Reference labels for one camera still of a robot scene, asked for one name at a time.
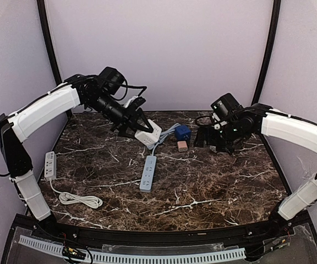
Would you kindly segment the white cube socket adapter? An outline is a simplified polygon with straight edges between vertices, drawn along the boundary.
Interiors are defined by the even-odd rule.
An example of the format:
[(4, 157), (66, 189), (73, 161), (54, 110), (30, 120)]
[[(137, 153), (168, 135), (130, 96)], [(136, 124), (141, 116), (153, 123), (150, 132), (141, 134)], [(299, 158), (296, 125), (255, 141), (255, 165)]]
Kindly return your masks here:
[(135, 138), (141, 143), (143, 143), (145, 146), (151, 146), (152, 144), (157, 143), (162, 132), (162, 128), (159, 125), (157, 125), (154, 121), (152, 121), (151, 119), (149, 119), (148, 121), (153, 128), (153, 132), (148, 133), (138, 130), (134, 134)]

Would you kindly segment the blue cube socket adapter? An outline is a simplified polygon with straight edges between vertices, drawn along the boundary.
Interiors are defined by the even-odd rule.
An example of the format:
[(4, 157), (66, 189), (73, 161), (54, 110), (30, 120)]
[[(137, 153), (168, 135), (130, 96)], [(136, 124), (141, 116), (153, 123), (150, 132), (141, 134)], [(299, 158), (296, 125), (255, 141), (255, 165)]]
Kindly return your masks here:
[(179, 125), (174, 130), (177, 141), (190, 141), (192, 131), (187, 125)]

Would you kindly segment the light blue power strip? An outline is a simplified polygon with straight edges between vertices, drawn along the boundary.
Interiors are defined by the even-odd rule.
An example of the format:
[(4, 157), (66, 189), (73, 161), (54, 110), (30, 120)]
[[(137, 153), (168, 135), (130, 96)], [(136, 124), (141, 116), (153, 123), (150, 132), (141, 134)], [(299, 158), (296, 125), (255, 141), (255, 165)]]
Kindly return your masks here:
[(179, 123), (172, 125), (169, 129), (162, 131), (160, 138), (157, 143), (152, 144), (151, 146), (147, 146), (147, 149), (151, 151), (151, 154), (146, 157), (143, 173), (140, 180), (139, 189), (141, 192), (150, 193), (152, 189), (152, 182), (154, 179), (154, 172), (156, 167), (157, 157), (155, 156), (155, 150), (157, 147), (162, 144), (165, 139), (174, 133), (174, 130)]

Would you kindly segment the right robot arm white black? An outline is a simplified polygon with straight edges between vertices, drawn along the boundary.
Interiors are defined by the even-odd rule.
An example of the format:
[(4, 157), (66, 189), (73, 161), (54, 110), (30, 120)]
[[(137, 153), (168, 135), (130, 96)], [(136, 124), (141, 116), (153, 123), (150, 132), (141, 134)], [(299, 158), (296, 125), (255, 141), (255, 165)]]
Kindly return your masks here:
[[(231, 93), (211, 104), (209, 123), (198, 120), (195, 147), (213, 146), (217, 152), (234, 153), (237, 145), (253, 134), (279, 138), (317, 153), (317, 123), (271, 106), (256, 103), (243, 107)], [(297, 191), (286, 197), (270, 217), (273, 221), (290, 221), (300, 211), (317, 201), (317, 173)]]

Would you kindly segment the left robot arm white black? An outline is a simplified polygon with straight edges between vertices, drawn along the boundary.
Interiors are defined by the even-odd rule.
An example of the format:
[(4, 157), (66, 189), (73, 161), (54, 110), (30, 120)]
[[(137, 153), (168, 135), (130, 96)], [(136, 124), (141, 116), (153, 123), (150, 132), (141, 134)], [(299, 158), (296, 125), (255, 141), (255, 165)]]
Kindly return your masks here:
[(120, 87), (130, 88), (130, 85), (117, 69), (106, 67), (98, 75), (73, 75), (23, 108), (0, 115), (0, 148), (8, 170), (4, 176), (14, 180), (37, 221), (47, 219), (52, 213), (34, 176), (24, 141), (49, 121), (81, 105), (101, 113), (112, 123), (111, 131), (118, 131), (119, 136), (133, 138), (128, 129), (152, 133), (154, 129), (141, 109), (145, 99), (138, 96), (123, 106), (114, 98)]

